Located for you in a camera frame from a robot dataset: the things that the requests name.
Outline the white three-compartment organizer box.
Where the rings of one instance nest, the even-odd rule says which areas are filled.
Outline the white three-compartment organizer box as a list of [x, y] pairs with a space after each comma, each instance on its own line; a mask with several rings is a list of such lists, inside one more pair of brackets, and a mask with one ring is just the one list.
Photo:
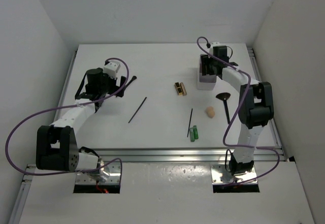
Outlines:
[[208, 61], [208, 55], [200, 55], [199, 58], [199, 65], [197, 69], [197, 89], [198, 90], [213, 90], [216, 81], [217, 76], [212, 74], [208, 74], [207, 72], [207, 66], [205, 63]]

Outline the beige makeup sponge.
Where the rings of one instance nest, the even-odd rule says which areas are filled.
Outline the beige makeup sponge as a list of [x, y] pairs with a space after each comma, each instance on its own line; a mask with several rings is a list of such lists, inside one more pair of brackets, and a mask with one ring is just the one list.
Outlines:
[[212, 106], [206, 108], [206, 114], [209, 118], [213, 118], [215, 116], [215, 111]]

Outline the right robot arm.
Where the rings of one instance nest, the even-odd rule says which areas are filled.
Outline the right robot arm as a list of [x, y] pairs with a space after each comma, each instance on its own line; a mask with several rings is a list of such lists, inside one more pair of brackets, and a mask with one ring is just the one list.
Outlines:
[[241, 130], [235, 150], [231, 154], [228, 169], [232, 175], [249, 172], [254, 164], [254, 151], [264, 127], [274, 117], [272, 86], [260, 82], [230, 62], [227, 46], [206, 44], [209, 51], [200, 56], [201, 65], [206, 65], [210, 75], [219, 77], [239, 93], [239, 104], [225, 131], [225, 141], [236, 117], [241, 122]]

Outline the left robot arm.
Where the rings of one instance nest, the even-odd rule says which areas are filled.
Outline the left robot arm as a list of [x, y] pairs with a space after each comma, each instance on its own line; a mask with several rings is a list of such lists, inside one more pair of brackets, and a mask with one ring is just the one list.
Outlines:
[[125, 76], [117, 73], [120, 66], [110, 62], [103, 68], [87, 70], [75, 94], [75, 105], [61, 118], [37, 131], [36, 166], [40, 170], [74, 172], [96, 169], [100, 157], [83, 153], [77, 146], [76, 134], [86, 120], [101, 107], [109, 94], [124, 95]]

